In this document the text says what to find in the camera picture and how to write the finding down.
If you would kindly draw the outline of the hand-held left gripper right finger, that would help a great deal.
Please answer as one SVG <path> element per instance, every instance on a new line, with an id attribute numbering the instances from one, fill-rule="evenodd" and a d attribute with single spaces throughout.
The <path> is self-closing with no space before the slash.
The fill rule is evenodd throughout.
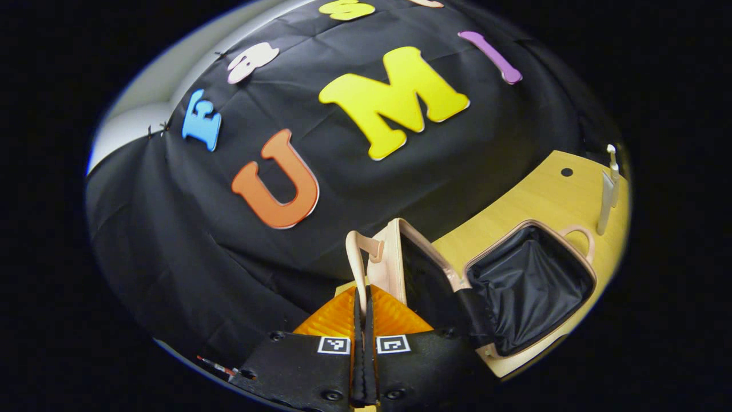
<path id="1" fill-rule="evenodd" d="M 455 316 L 431 325 L 371 287 L 379 410 L 484 410 L 492 373 Z"/>

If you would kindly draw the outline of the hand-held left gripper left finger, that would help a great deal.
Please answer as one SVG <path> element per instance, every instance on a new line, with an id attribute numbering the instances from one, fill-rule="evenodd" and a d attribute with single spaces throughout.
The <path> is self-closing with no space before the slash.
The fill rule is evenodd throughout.
<path id="1" fill-rule="evenodd" d="M 236 375 L 236 386 L 249 393 L 308 411 L 351 411 L 351 337 L 355 288 L 322 307 L 316 320 L 335 315 L 340 331 L 318 335 L 272 331 L 253 350 Z"/>

